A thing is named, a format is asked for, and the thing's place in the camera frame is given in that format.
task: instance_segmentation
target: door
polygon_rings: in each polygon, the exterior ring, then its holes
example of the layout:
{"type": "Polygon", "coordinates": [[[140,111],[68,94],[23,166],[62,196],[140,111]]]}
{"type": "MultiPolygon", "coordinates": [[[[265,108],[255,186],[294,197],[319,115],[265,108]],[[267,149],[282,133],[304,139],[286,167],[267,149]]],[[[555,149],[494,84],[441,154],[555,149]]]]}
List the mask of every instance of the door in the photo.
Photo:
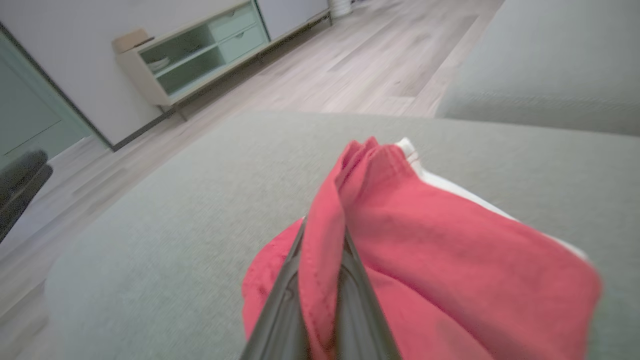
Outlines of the door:
{"type": "Polygon", "coordinates": [[[51,159],[90,135],[75,111],[0,33],[0,168],[30,149],[43,149],[51,159]]]}
{"type": "Polygon", "coordinates": [[[327,0],[257,0],[271,41],[329,8],[327,0]]]}

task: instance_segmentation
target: gray upholstery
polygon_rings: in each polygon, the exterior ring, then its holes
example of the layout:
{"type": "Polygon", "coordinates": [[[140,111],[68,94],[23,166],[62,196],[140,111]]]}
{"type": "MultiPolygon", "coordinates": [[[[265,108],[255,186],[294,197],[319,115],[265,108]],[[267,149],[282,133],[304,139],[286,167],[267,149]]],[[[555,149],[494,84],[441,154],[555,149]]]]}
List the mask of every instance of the gray upholstery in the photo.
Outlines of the gray upholstery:
{"type": "Polygon", "coordinates": [[[640,139],[463,120],[247,113],[124,195],[54,265],[65,360],[236,359],[241,281],[344,146],[409,136],[423,165],[585,250],[606,296],[593,359],[640,354],[640,139]]]}
{"type": "Polygon", "coordinates": [[[640,136],[640,1],[506,0],[438,117],[640,136]]]}

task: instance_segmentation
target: door frame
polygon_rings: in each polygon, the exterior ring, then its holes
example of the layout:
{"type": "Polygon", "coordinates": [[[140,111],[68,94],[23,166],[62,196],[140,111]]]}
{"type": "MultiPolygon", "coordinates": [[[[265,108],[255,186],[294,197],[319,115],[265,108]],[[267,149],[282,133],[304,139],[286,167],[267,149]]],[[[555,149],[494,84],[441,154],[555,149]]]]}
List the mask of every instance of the door frame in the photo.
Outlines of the door frame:
{"type": "Polygon", "coordinates": [[[52,108],[56,109],[60,114],[68,115],[68,118],[76,126],[76,130],[82,135],[95,135],[106,147],[115,151],[113,144],[91,123],[84,113],[69,99],[62,89],[49,77],[46,71],[38,64],[37,61],[20,45],[18,40],[11,32],[0,22],[0,47],[6,48],[8,51],[5,60],[11,63],[16,69],[25,72],[24,81],[31,85],[35,91],[50,90],[57,94],[61,101],[51,99],[46,94],[41,94],[41,98],[52,108]]]}

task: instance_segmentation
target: cabinet drawer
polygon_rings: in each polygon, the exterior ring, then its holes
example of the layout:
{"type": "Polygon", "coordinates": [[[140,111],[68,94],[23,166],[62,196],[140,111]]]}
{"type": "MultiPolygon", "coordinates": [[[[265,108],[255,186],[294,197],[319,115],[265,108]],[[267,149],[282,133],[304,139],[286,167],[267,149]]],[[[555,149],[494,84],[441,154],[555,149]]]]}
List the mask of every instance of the cabinet drawer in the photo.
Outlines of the cabinet drawer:
{"type": "Polygon", "coordinates": [[[265,42],[258,26],[254,26],[220,44],[220,52],[227,63],[238,59],[265,42]]]}
{"type": "Polygon", "coordinates": [[[211,29],[213,39],[220,42],[256,22],[255,12],[249,4],[212,20],[209,23],[209,29],[211,29]]]}

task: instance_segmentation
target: pink fabric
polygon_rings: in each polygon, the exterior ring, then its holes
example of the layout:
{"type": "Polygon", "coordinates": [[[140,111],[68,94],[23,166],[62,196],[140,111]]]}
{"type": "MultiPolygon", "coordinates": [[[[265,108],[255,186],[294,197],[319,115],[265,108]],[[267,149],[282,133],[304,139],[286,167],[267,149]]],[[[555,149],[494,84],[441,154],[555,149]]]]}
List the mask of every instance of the pink fabric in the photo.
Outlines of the pink fabric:
{"type": "MultiPolygon", "coordinates": [[[[247,337],[301,220],[253,260],[247,337]]],[[[583,359],[594,269],[526,225],[423,183],[402,150],[351,142],[308,214],[300,302],[315,360],[333,357],[345,225],[394,339],[412,359],[583,359]]]]}

